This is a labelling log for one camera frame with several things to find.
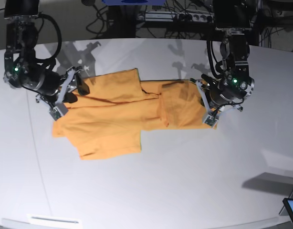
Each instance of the white table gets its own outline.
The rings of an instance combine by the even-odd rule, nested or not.
[[[78,52],[91,42],[96,41],[64,46],[72,64],[78,65],[80,59],[89,62],[90,75],[94,65],[96,75],[138,68],[141,80],[198,79],[201,71],[195,68],[209,73],[204,41],[100,40],[101,46],[91,52],[95,64],[92,56],[86,59]],[[49,57],[51,48],[51,44],[39,45],[37,55]],[[214,49],[220,58],[218,43]],[[251,48],[254,93],[244,103],[244,111],[223,116],[217,130],[143,131],[141,154],[95,161],[81,161],[67,139],[51,137],[53,121],[47,108],[36,104],[35,95],[28,92],[33,149],[26,91],[12,91],[2,83],[2,54],[0,110],[5,116],[0,116],[0,169],[6,169],[9,176],[1,180],[14,188],[17,181],[23,188],[39,188],[37,193],[25,193],[26,198],[39,202],[29,212],[22,205],[8,214],[0,211],[0,218],[26,221],[25,213],[50,215],[51,208],[54,216],[81,219],[85,229],[205,229],[252,222],[244,227],[255,229],[285,220],[276,218],[284,196],[243,185],[272,168],[293,174],[293,53]],[[6,140],[9,135],[25,139],[25,146],[15,150]],[[220,147],[210,148],[213,141]],[[27,144],[31,145],[29,155]],[[21,160],[2,163],[11,157]],[[29,167],[35,172],[25,174]],[[4,198],[14,193],[0,190]]]

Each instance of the orange t-shirt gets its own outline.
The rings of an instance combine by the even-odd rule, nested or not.
[[[67,104],[53,125],[82,160],[106,159],[141,151],[140,131],[210,128],[197,86],[183,81],[141,81],[133,69],[86,79],[90,94]]]

